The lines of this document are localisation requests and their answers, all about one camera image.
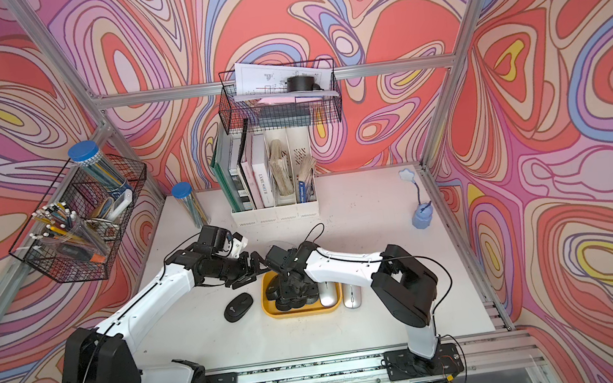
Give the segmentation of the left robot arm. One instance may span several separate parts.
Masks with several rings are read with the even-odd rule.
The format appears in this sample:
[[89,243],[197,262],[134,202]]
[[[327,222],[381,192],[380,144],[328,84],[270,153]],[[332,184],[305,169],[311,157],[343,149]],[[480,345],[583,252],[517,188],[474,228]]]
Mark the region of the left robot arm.
[[240,233],[203,226],[171,250],[160,272],[116,313],[68,337],[61,383],[211,383],[197,362],[178,358],[144,368],[134,355],[159,320],[192,290],[236,290],[263,275],[265,261],[247,245]]

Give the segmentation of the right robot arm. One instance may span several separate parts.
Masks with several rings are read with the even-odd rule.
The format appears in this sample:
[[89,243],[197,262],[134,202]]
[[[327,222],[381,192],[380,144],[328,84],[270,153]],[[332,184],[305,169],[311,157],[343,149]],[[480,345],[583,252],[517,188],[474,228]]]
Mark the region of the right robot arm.
[[319,298],[322,283],[369,288],[406,327],[408,347],[384,354],[390,380],[414,379],[443,372],[433,303],[438,277],[398,245],[380,253],[352,254],[323,249],[305,241],[296,248],[271,247],[265,265],[278,275],[270,301],[279,311],[297,310]]

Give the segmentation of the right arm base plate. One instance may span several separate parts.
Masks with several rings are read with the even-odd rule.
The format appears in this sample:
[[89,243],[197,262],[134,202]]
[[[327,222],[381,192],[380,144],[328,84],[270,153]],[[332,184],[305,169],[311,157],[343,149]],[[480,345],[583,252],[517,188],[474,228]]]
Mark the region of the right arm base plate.
[[431,376],[457,376],[465,371],[463,357],[455,343],[438,344],[432,358],[422,358],[408,349],[383,353],[383,366],[392,382],[428,378]]

